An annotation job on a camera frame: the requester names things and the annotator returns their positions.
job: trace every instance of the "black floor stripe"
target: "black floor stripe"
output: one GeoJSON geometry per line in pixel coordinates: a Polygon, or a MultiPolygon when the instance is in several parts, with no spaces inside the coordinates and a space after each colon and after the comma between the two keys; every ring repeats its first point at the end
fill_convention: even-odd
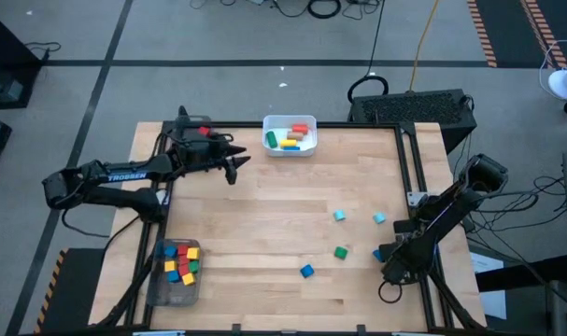
{"type": "MultiPolygon", "coordinates": [[[[110,66],[132,67],[220,67],[220,66],[368,66],[368,60],[114,60],[110,66]]],[[[100,60],[49,60],[46,66],[101,66],[100,60]]],[[[411,60],[377,60],[373,66],[411,67],[411,60]]],[[[486,61],[418,61],[419,67],[489,67],[486,61]]]]}
{"type": "MultiPolygon", "coordinates": [[[[537,2],[555,39],[567,40],[567,0],[537,2]]],[[[560,43],[560,48],[567,60],[567,43],[560,43]]]]}
{"type": "Polygon", "coordinates": [[[545,57],[518,0],[477,0],[500,68],[538,68],[545,57]]]}
{"type": "MultiPolygon", "coordinates": [[[[92,118],[94,117],[94,112],[96,111],[96,106],[98,105],[98,101],[105,86],[106,76],[108,75],[108,70],[110,69],[110,61],[113,60],[115,52],[117,51],[117,46],[119,45],[121,34],[123,33],[123,28],[125,27],[125,23],[127,21],[127,16],[129,15],[130,9],[132,8],[132,2],[133,0],[126,0],[123,4],[123,8],[121,9],[117,27],[115,28],[115,32],[113,33],[113,37],[111,38],[111,42],[106,52],[103,68],[101,69],[100,74],[96,79],[96,84],[94,85],[94,89],[92,90],[92,96],[88,103],[88,107],[86,108],[84,118],[79,127],[78,135],[72,148],[71,155],[69,156],[67,165],[76,165],[78,163],[81,150],[84,146],[84,141],[86,139],[86,136],[88,135],[88,130],[90,129],[92,118]]],[[[40,237],[40,241],[38,242],[38,247],[36,248],[34,258],[32,260],[32,263],[30,264],[30,269],[23,283],[23,287],[21,288],[20,296],[13,310],[13,314],[11,315],[11,319],[9,320],[6,332],[7,335],[16,335],[20,332],[23,318],[25,317],[25,314],[28,310],[30,299],[32,299],[36,281],[40,275],[40,271],[42,270],[42,265],[44,264],[44,260],[49,252],[50,241],[52,240],[52,236],[54,235],[58,221],[59,211],[50,211],[44,230],[42,231],[42,236],[40,237]]]]}

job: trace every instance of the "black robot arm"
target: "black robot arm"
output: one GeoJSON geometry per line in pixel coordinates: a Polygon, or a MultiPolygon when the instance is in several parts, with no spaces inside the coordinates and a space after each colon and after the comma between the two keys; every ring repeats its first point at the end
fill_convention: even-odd
{"type": "Polygon", "coordinates": [[[487,198],[499,194],[507,183],[507,169],[479,154],[461,171],[458,181],[439,196],[420,195],[410,200],[410,219],[393,223],[396,243],[381,245],[386,261],[383,278],[392,285],[408,285],[427,275],[466,329],[482,329],[433,269],[437,244],[487,198]]]}
{"type": "MultiPolygon", "coordinates": [[[[207,117],[202,119],[204,125],[209,125],[207,117]]],[[[50,175],[42,181],[47,205],[59,210],[82,203],[131,207],[142,219],[157,221],[162,218],[161,200],[151,188],[130,191],[100,186],[141,179],[169,182],[185,174],[215,168],[224,169],[227,182],[232,185],[237,178],[237,168],[249,160],[249,157],[234,157],[246,149],[231,145],[234,139],[230,134],[198,127],[188,116],[179,116],[176,128],[161,133],[157,142],[161,137],[170,140],[170,148],[159,155],[153,153],[147,161],[101,163],[95,160],[50,175]]]]}

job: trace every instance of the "cube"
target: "cube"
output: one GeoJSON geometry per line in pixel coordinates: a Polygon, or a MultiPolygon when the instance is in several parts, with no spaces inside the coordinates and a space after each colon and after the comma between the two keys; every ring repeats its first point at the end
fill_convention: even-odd
{"type": "Polygon", "coordinates": [[[189,246],[187,245],[179,245],[177,247],[177,255],[178,256],[187,256],[188,255],[188,248],[189,246]]]}
{"type": "Polygon", "coordinates": [[[183,280],[183,285],[191,286],[196,283],[196,278],[193,276],[192,273],[187,273],[181,277],[183,280]]]}
{"type": "Polygon", "coordinates": [[[169,258],[174,258],[177,255],[177,249],[169,246],[164,250],[164,254],[169,258]]]}
{"type": "Polygon", "coordinates": [[[378,248],[373,251],[373,256],[375,256],[375,258],[376,258],[379,262],[383,262],[383,258],[381,257],[380,251],[378,250],[378,248]]]}
{"type": "Polygon", "coordinates": [[[200,269],[200,263],[198,262],[198,260],[190,262],[190,272],[191,273],[197,273],[199,269],[200,269]]]}
{"type": "Polygon", "coordinates": [[[333,217],[336,221],[346,219],[346,214],[343,213],[343,210],[337,210],[333,213],[333,217]]]}
{"type": "Polygon", "coordinates": [[[198,260],[200,258],[200,248],[190,247],[188,248],[188,259],[198,260]]]}
{"type": "Polygon", "coordinates": [[[347,256],[347,249],[341,246],[338,246],[335,249],[335,256],[340,258],[340,259],[345,259],[347,256]]]}
{"type": "Polygon", "coordinates": [[[308,276],[314,274],[314,269],[310,264],[307,264],[300,270],[300,273],[304,278],[307,278],[308,276]]]}
{"type": "Polygon", "coordinates": [[[384,222],[385,219],[387,219],[387,218],[385,217],[385,214],[383,214],[383,213],[376,213],[373,216],[373,219],[375,220],[376,224],[380,224],[380,223],[384,222]]]}
{"type": "Polygon", "coordinates": [[[177,270],[179,271],[179,274],[187,274],[190,272],[190,264],[179,265],[177,270]]]}
{"type": "Polygon", "coordinates": [[[179,277],[179,273],[177,271],[171,271],[167,274],[167,280],[169,280],[170,283],[176,283],[179,282],[181,278],[179,277]]]}
{"type": "Polygon", "coordinates": [[[172,272],[177,269],[177,265],[174,261],[165,261],[164,262],[164,271],[165,272],[172,272]]]}

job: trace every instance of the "black metal frame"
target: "black metal frame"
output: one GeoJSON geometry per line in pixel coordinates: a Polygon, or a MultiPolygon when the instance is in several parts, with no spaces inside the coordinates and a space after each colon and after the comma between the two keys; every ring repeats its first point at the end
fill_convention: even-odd
{"type": "MultiPolygon", "coordinates": [[[[175,126],[173,121],[164,121],[163,122],[163,131],[168,131],[175,126]]],[[[262,122],[261,121],[213,121],[212,127],[214,128],[261,128],[262,122]]],[[[419,191],[425,192],[426,190],[426,181],[424,178],[424,171],[422,168],[422,162],[420,159],[420,153],[418,148],[418,140],[416,138],[416,130],[413,123],[379,123],[379,124],[371,124],[371,123],[353,123],[353,122],[346,122],[346,121],[332,121],[332,122],[318,122],[317,127],[321,129],[387,129],[387,130],[394,130],[395,133],[395,142],[397,145],[397,153],[400,163],[400,169],[402,171],[402,180],[404,182],[404,197],[405,197],[405,204],[408,205],[409,202],[407,200],[407,193],[412,191],[412,185],[410,182],[410,175],[408,171],[407,159],[405,156],[405,148],[404,148],[404,139],[403,134],[406,133],[410,140],[410,147],[412,150],[412,156],[414,158],[414,166],[416,171],[416,178],[418,181],[418,189],[419,191]]],[[[163,153],[166,148],[166,139],[163,139],[159,143],[158,152],[163,153]]],[[[168,195],[170,197],[171,191],[173,190],[174,182],[169,182],[167,184],[166,189],[168,190],[168,195]]],[[[158,183],[152,183],[151,187],[155,190],[159,188],[158,183]]],[[[166,216],[164,220],[159,225],[158,232],[156,236],[156,241],[164,238],[166,232],[166,226],[168,222],[168,213],[170,202],[165,205],[167,207],[166,216]]],[[[151,222],[144,222],[144,226],[142,228],[142,234],[140,236],[140,244],[138,246],[137,256],[135,260],[135,269],[134,269],[134,277],[136,277],[142,266],[144,265],[144,261],[147,257],[147,250],[149,246],[149,234],[150,228],[153,223],[151,222]]],[[[437,256],[437,259],[434,264],[435,270],[440,274],[443,278],[443,267],[441,264],[441,256],[437,256]]],[[[427,330],[439,330],[439,327],[436,326],[434,321],[434,312],[432,307],[432,297],[431,297],[431,289],[429,287],[428,278],[423,279],[420,281],[420,292],[422,296],[422,304],[424,310],[424,316],[426,319],[427,330]]],[[[439,297],[441,302],[441,308],[443,313],[443,318],[445,322],[445,326],[443,330],[453,329],[453,319],[452,314],[449,309],[447,303],[443,300],[443,298],[439,297]]],[[[135,316],[135,309],[137,304],[137,293],[135,295],[134,300],[130,304],[129,308],[127,309],[124,325],[125,326],[132,326],[134,324],[134,316],[135,316]]],[[[142,325],[149,326],[150,321],[152,319],[152,312],[153,307],[146,304],[144,307],[144,314],[142,319],[142,325]]],[[[186,334],[194,334],[194,335],[241,335],[241,326],[238,324],[233,324],[232,330],[186,330],[186,334]]],[[[271,330],[271,331],[243,331],[243,334],[250,335],[250,334],[260,334],[260,335],[280,335],[281,331],[271,330]]],[[[301,332],[297,331],[295,335],[391,335],[390,332],[367,332],[366,327],[364,325],[358,325],[356,332],[344,332],[344,331],[311,331],[311,332],[301,332]]]]}

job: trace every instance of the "wooden tabletop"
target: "wooden tabletop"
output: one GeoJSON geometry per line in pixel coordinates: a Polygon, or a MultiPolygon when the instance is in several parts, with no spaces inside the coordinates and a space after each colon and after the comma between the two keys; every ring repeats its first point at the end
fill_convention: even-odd
{"type": "MultiPolygon", "coordinates": [[[[131,159],[145,160],[161,123],[139,123],[131,159]]],[[[309,158],[269,158],[262,130],[228,129],[234,143],[252,159],[229,186],[224,172],[180,178],[174,187],[167,238],[192,238],[202,246],[200,299],[191,307],[156,307],[153,329],[423,331],[426,323],[418,285],[404,287],[395,304],[381,301],[381,264],[372,252],[390,243],[394,220],[406,219],[404,188],[393,130],[319,129],[319,146],[309,158]],[[333,211],[347,219],[335,222],[333,211]],[[377,225],[376,212],[387,215],[377,225]],[[345,260],[333,252],[349,250],[345,260]],[[304,279],[300,268],[316,273],[304,279]]],[[[437,124],[417,124],[418,145],[430,192],[452,183],[437,124]]],[[[406,156],[413,171],[409,140],[406,156]]],[[[125,189],[148,186],[125,183],[125,189]]],[[[117,211],[112,232],[135,212],[117,211]]],[[[134,225],[106,254],[90,322],[102,319],[132,281],[142,225],[134,225]]],[[[469,249],[461,226],[440,243],[448,285],[475,320],[485,324],[469,249]]],[[[443,325],[438,296],[431,285],[437,325],[443,325]]],[[[140,290],[136,321],[141,321],[147,285],[140,290]]],[[[394,298],[396,288],[383,295],[394,298]]]]}

